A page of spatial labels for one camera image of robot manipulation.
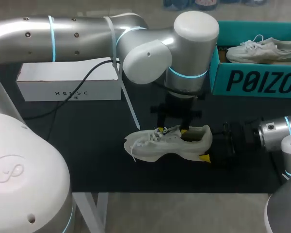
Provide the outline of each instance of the black cable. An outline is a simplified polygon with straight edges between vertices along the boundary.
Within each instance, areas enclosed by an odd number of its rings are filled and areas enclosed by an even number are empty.
[[[59,108],[61,108],[64,104],[66,104],[68,102],[69,99],[71,99],[71,97],[79,90],[79,88],[83,85],[83,83],[85,82],[85,80],[88,78],[88,76],[90,76],[90,74],[97,69],[99,66],[106,64],[106,63],[111,63],[113,62],[113,60],[107,60],[107,61],[103,61],[100,62],[99,64],[97,64],[96,66],[94,66],[88,73],[87,75],[83,78],[83,80],[80,82],[80,84],[77,86],[76,89],[74,89],[74,91],[63,101],[61,102],[57,107],[55,107],[53,110],[41,114],[41,115],[37,115],[37,116],[31,116],[31,117],[24,117],[24,120],[33,120],[33,119],[38,119],[38,118],[42,118],[42,117],[46,117],[50,114],[52,114],[53,112],[56,112]]]
[[[53,115],[53,119],[52,119],[52,122],[51,122],[50,127],[49,127],[48,136],[46,138],[46,141],[47,142],[49,141],[50,134],[52,133],[52,130],[53,130],[53,126],[54,126],[54,123],[55,123],[56,114],[57,114],[57,110],[55,111],[55,113]]]

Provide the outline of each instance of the screw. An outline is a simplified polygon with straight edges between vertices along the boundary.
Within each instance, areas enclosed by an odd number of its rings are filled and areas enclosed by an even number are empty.
[[[274,125],[269,125],[269,126],[267,126],[267,128],[268,128],[269,130],[273,130],[273,129],[275,128],[275,126],[274,126]]]

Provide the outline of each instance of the white shoes in box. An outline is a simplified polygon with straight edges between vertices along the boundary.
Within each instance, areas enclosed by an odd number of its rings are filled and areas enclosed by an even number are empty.
[[[274,38],[263,40],[257,35],[251,41],[228,49],[226,58],[232,63],[272,64],[274,62],[291,62],[291,41],[280,41]]]

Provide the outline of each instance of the shoe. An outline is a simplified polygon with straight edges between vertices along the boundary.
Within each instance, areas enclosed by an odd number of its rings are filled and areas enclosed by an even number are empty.
[[[255,42],[258,36],[262,41]],[[253,41],[241,43],[229,48],[226,58],[232,63],[272,64],[274,62],[291,62],[291,41],[280,41],[274,38],[263,40],[257,35]]]
[[[125,138],[124,148],[133,158],[147,162],[155,162],[168,153],[178,154],[188,160],[206,161],[200,155],[204,155],[212,144],[209,126],[190,127],[184,135],[189,141],[181,138],[184,136],[179,126],[165,128],[163,133],[159,129],[138,131]]]

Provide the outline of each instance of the black table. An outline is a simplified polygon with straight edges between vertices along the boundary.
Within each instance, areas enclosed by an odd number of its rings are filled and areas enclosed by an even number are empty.
[[[15,83],[19,69],[20,65],[0,66],[0,81],[21,115],[35,116],[53,109],[57,102],[23,100]],[[156,116],[150,114],[150,107],[163,102],[166,92],[151,84],[135,85],[126,79],[124,83],[141,130],[154,129]],[[291,115],[291,99],[209,94],[194,108],[202,110],[203,116],[191,125],[219,129],[229,121]],[[270,156],[262,152],[244,154],[230,168],[187,161],[174,154],[155,163],[134,162],[123,148],[125,136],[137,130],[123,95],[116,101],[71,101],[56,113],[27,123],[62,154],[73,192],[273,193],[280,186]],[[168,126],[179,123],[166,121]],[[275,163],[280,172],[280,154]]]

